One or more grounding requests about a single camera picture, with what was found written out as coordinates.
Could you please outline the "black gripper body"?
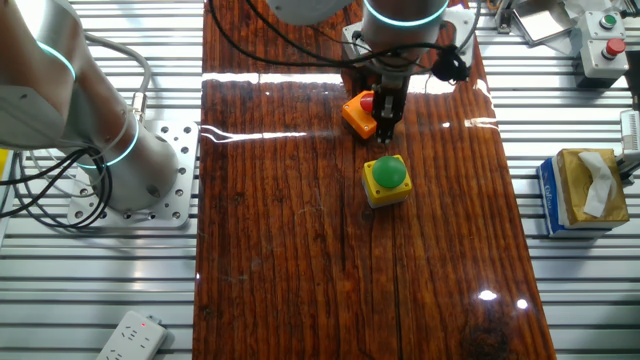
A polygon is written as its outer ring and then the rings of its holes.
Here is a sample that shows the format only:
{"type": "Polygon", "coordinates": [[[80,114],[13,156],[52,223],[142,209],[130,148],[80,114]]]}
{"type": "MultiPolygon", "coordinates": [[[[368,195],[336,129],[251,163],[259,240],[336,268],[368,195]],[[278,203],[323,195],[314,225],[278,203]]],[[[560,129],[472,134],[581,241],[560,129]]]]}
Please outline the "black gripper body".
{"type": "Polygon", "coordinates": [[[402,81],[398,87],[383,84],[378,84],[373,87],[374,102],[372,116],[379,126],[392,126],[402,119],[408,94],[408,86],[408,81],[402,81]]]}

